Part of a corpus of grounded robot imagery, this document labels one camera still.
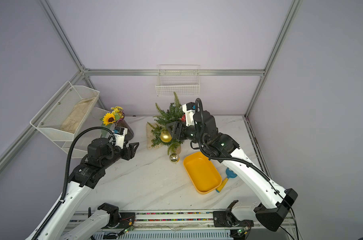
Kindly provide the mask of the gold ornament ball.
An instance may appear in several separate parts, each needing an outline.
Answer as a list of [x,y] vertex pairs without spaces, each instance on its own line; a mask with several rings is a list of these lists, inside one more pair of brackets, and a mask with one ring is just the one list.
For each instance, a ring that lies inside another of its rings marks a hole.
[[161,132],[160,140],[163,143],[169,143],[172,140],[171,134],[169,133],[168,130],[165,130],[165,131]]

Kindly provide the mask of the silver ornament ball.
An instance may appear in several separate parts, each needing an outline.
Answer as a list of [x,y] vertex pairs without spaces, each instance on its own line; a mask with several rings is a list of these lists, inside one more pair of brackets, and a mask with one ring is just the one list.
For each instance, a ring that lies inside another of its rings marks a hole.
[[177,163],[179,162],[180,160],[180,157],[177,153],[172,153],[169,155],[169,160],[172,162],[172,163]]

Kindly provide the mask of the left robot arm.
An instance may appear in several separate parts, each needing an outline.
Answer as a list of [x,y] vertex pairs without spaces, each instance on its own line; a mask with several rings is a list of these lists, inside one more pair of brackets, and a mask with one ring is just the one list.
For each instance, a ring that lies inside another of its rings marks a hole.
[[103,203],[85,221],[69,232],[65,228],[72,216],[96,187],[105,171],[120,159],[131,160],[138,143],[115,145],[106,138],[95,139],[81,164],[64,180],[63,191],[38,227],[28,236],[29,240],[88,240],[101,229],[120,229],[123,233],[133,226],[134,213],[121,214],[115,205]]

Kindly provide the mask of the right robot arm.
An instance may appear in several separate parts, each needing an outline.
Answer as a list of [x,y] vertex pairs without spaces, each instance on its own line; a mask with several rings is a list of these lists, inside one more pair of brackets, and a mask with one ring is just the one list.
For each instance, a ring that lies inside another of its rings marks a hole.
[[260,200],[254,209],[257,221],[272,232],[280,228],[298,193],[283,188],[258,168],[231,136],[219,132],[209,112],[190,111],[185,122],[169,123],[166,129],[174,139],[197,143],[204,156],[237,174]]

